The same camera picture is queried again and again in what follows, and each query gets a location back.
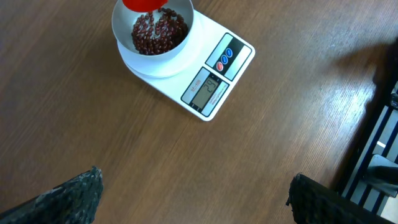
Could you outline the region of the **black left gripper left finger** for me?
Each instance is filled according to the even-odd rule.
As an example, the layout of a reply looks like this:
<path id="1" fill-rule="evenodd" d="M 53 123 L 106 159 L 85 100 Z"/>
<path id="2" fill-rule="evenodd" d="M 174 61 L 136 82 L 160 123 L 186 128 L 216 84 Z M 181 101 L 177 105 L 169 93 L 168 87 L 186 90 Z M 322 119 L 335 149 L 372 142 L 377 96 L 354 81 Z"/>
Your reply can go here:
<path id="1" fill-rule="evenodd" d="M 104 190 L 101 169 L 90 170 L 1 213 L 1 223 L 93 223 Z"/>

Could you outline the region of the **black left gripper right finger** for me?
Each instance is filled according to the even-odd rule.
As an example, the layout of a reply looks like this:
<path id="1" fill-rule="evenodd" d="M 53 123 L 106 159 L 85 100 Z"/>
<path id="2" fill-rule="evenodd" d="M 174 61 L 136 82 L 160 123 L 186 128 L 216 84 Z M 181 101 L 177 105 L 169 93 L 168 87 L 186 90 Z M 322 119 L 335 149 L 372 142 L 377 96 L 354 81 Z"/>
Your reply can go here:
<path id="1" fill-rule="evenodd" d="M 301 173 L 290 183 L 286 205 L 297 224 L 393 224 Z"/>

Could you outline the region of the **orange measuring scoop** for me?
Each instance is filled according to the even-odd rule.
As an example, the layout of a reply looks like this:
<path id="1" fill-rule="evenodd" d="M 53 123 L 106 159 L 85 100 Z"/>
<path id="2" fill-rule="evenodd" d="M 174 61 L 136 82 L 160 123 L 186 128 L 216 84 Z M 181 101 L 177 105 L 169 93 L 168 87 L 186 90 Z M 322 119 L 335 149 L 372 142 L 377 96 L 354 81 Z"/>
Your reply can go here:
<path id="1" fill-rule="evenodd" d="M 134 12 L 150 12 L 168 3 L 168 0 L 122 0 L 123 4 Z"/>

